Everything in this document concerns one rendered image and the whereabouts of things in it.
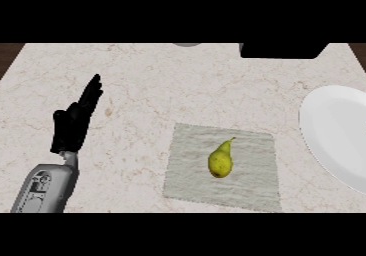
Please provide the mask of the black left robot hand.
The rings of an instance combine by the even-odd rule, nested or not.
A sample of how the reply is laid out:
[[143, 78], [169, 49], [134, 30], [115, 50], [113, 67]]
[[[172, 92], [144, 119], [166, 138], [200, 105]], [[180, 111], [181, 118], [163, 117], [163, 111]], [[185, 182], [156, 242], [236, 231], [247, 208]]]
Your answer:
[[50, 152], [78, 152], [86, 135], [88, 124], [95, 110], [98, 98], [103, 94], [100, 75], [95, 74], [84, 88], [79, 100], [66, 110], [53, 113], [54, 134]]

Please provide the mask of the grey woven placemat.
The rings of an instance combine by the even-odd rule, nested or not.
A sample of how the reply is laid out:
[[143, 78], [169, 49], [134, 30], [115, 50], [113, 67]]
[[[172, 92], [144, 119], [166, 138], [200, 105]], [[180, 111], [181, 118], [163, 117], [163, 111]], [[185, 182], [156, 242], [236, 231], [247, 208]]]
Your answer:
[[[208, 170], [208, 156], [231, 138], [233, 168], [224, 178], [215, 178]], [[252, 211], [280, 212], [273, 135], [177, 123], [163, 196]]]

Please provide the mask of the white plate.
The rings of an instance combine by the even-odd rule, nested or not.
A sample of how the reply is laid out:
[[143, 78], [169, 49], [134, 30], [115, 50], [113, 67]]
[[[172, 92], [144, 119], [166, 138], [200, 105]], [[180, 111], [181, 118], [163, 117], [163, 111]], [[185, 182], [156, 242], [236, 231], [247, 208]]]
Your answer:
[[366, 194], [366, 93], [339, 85], [314, 89], [299, 106], [298, 123], [317, 162]]

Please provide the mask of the yellow pear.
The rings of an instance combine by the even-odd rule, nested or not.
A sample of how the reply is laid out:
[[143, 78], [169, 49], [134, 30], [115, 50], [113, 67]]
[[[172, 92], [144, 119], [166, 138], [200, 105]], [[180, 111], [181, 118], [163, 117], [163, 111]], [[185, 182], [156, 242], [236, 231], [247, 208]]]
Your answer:
[[215, 178], [224, 178], [233, 168], [230, 147], [234, 138], [225, 140], [208, 156], [208, 170]]

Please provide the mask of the black appliance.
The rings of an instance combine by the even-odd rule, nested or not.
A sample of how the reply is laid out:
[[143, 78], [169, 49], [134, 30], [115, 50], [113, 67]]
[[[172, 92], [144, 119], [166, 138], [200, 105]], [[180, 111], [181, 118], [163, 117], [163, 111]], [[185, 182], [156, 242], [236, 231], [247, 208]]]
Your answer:
[[326, 43], [240, 43], [242, 58], [314, 59], [326, 48]]

